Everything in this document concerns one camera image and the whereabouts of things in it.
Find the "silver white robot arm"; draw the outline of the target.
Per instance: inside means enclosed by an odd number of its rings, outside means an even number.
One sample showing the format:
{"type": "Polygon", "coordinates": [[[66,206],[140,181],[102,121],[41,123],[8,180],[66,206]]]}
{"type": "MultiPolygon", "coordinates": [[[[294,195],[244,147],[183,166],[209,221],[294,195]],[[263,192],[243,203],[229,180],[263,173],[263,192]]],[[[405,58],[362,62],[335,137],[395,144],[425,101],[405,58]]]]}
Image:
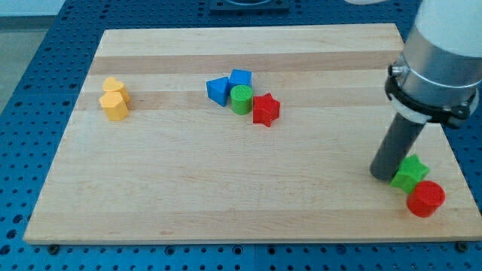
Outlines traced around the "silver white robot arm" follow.
{"type": "Polygon", "coordinates": [[[427,123],[460,128],[477,109],[481,83],[480,0],[423,0],[386,96],[396,115],[370,171],[390,180],[427,123]]]}

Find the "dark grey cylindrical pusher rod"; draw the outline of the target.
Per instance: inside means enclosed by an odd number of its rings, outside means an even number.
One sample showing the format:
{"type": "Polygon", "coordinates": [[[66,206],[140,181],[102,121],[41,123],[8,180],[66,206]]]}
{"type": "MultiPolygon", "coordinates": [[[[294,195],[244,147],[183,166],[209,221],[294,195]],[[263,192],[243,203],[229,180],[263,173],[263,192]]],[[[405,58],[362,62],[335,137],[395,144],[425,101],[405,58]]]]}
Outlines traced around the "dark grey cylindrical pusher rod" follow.
{"type": "Polygon", "coordinates": [[[381,181],[391,181],[424,126],[397,113],[371,162],[372,176],[381,181]]]}

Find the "black wrist flange ring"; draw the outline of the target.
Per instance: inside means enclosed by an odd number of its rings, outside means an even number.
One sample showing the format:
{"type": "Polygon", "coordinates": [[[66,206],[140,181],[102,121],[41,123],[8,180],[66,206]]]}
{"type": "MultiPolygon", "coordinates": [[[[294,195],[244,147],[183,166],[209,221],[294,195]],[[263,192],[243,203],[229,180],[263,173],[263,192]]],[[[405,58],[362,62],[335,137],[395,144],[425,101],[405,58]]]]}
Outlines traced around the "black wrist flange ring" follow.
{"type": "Polygon", "coordinates": [[[419,125],[442,123],[451,129],[460,128],[479,103],[476,85],[459,88],[438,84],[406,66],[388,67],[385,92],[405,120],[419,125]]]}

